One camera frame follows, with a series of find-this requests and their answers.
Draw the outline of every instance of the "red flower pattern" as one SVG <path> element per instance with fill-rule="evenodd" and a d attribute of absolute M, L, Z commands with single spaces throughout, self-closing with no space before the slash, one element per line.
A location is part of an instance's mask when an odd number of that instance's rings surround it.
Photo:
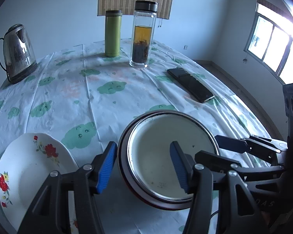
<path fill-rule="evenodd" d="M 54 148 L 52 146 L 52 144 L 48 144 L 47 146 L 45 146 L 45 151 L 47 152 L 47 156 L 48 157 L 57 157 L 59 154 L 56 153 L 56 148 Z"/>
<path fill-rule="evenodd" d="M 4 176 L 2 174 L 0 177 L 0 188 L 2 189 L 3 192 L 6 192 L 8 190 L 8 185 L 7 183 L 5 183 Z"/>

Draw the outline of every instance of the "blue gripper pad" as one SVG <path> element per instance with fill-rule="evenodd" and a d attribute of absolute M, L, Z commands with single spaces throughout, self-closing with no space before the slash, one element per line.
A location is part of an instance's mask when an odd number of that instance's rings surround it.
<path fill-rule="evenodd" d="M 180 148 L 178 142 L 174 141 L 169 147 L 170 158 L 174 165 L 180 187 L 185 190 L 186 193 L 189 192 L 189 181 L 191 178 L 192 168 L 188 163 L 185 154 Z"/>
<path fill-rule="evenodd" d="M 238 152 L 241 154 L 250 151 L 250 147 L 244 140 L 230 138 L 222 135 L 216 135 L 215 139 L 217 141 L 219 148 Z"/>
<path fill-rule="evenodd" d="M 102 161 L 99 166 L 95 166 L 97 171 L 97 184 L 96 189 L 97 193 L 100 194 L 107 186 L 107 183 L 110 179 L 113 165 L 117 155 L 117 144 L 115 142 L 109 142 L 104 153 L 101 156 Z"/>

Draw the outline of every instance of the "thermos lid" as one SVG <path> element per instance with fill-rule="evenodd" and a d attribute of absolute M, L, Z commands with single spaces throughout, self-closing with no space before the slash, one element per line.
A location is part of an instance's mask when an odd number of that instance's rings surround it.
<path fill-rule="evenodd" d="M 119 17 L 122 16 L 122 11 L 105 11 L 106 17 Z"/>
<path fill-rule="evenodd" d="M 20 26 L 23 26 L 23 25 L 22 25 L 22 24 L 12 25 L 12 26 L 8 29 L 8 31 L 6 32 L 5 35 L 7 35 L 10 31 L 12 31 L 12 30 L 14 30 L 14 29 L 16 29 L 17 27 L 20 27 Z"/>
<path fill-rule="evenodd" d="M 157 12 L 157 2 L 136 1 L 135 2 L 135 11 Z"/>

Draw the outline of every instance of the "floor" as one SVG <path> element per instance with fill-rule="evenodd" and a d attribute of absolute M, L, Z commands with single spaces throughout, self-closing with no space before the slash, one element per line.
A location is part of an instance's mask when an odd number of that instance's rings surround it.
<path fill-rule="evenodd" d="M 252 101 L 250 97 L 247 97 L 246 94 L 232 81 L 228 78 L 228 76 L 224 75 L 221 71 L 217 69 L 217 65 L 213 65 L 212 62 L 208 61 L 195 61 L 215 77 L 217 77 L 221 82 L 223 82 L 229 89 L 231 89 L 254 113 L 254 115 L 259 119 L 259 121 L 266 128 L 270 136 L 274 139 L 283 140 L 280 132 L 277 130 L 272 120 L 267 120 L 267 114 L 263 111 L 263 109 L 258 108 L 258 103 L 254 104 L 254 100 Z"/>

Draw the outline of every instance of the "screw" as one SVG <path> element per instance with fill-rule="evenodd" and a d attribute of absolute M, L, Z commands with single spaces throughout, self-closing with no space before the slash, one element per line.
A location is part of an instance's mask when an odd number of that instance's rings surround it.
<path fill-rule="evenodd" d="M 231 176 L 231 177 L 235 177 L 236 175 L 238 175 L 237 172 L 234 171 L 234 170 L 230 170 L 230 171 L 228 172 L 228 174 L 229 174 L 229 176 Z"/>
<path fill-rule="evenodd" d="M 83 167 L 82 167 L 85 171 L 90 171 L 92 169 L 92 165 L 91 164 L 85 164 Z"/>
<path fill-rule="evenodd" d="M 52 171 L 52 172 L 50 172 L 50 176 L 51 177 L 56 177 L 57 175 L 59 175 L 59 172 L 58 171 Z"/>
<path fill-rule="evenodd" d="M 234 168 L 234 169 L 238 168 L 238 165 L 236 163 L 232 163 L 230 166 L 231 166 L 231 168 Z"/>
<path fill-rule="evenodd" d="M 203 170 L 204 169 L 204 165 L 197 163 L 194 168 L 196 168 L 198 171 Z"/>

